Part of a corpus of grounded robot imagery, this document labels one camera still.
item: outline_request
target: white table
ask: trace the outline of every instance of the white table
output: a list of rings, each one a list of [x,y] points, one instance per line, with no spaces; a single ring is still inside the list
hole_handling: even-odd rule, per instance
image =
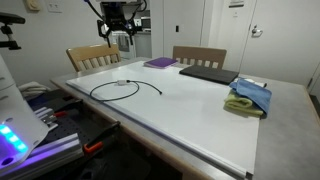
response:
[[[65,84],[67,80],[86,76],[132,62],[69,74],[52,79],[59,88],[83,99],[96,113],[110,121],[118,120],[124,131],[144,144],[154,154],[184,173],[184,177],[231,179],[235,178],[202,161],[193,154],[171,143],[152,131],[128,120],[125,116],[97,103]],[[303,86],[263,78],[248,77],[266,82],[273,93],[270,113],[260,121],[255,174],[253,179],[319,179],[320,128],[319,118]]]

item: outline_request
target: chair backrest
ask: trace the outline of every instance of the chair backrest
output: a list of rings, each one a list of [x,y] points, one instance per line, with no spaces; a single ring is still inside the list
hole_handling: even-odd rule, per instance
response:
[[[77,72],[121,61],[116,44],[76,47],[67,49],[67,54]]]
[[[180,63],[212,68],[214,68],[215,63],[217,63],[217,69],[222,69],[226,54],[227,51],[225,49],[188,46],[173,47],[173,59],[178,60]]]

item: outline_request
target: door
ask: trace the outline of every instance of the door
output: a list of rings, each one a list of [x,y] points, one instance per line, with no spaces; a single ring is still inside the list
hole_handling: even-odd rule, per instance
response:
[[[205,0],[164,0],[165,57],[173,46],[200,46]]]
[[[320,1],[257,0],[240,72],[307,86],[320,60]]]

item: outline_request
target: blue cloth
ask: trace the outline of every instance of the blue cloth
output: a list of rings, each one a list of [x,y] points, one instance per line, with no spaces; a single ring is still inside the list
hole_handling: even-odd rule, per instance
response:
[[[244,79],[232,82],[229,87],[238,95],[251,99],[265,114],[268,114],[271,91]]]

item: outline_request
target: white wall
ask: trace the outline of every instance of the white wall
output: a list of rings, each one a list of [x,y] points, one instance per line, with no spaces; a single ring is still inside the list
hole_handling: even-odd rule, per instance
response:
[[[0,49],[17,84],[37,81],[53,87],[50,78],[74,72],[66,49],[105,43],[98,36],[96,15],[83,0],[62,0],[62,13],[49,13],[45,0],[38,0],[41,11],[28,12],[24,0],[1,0],[0,12],[26,19],[26,24],[11,26],[22,50]],[[98,3],[91,0],[100,12]],[[0,41],[7,40],[0,34]]]
[[[214,0],[209,47],[226,49],[223,69],[239,71],[255,0],[245,0],[239,8],[229,8],[230,1]]]

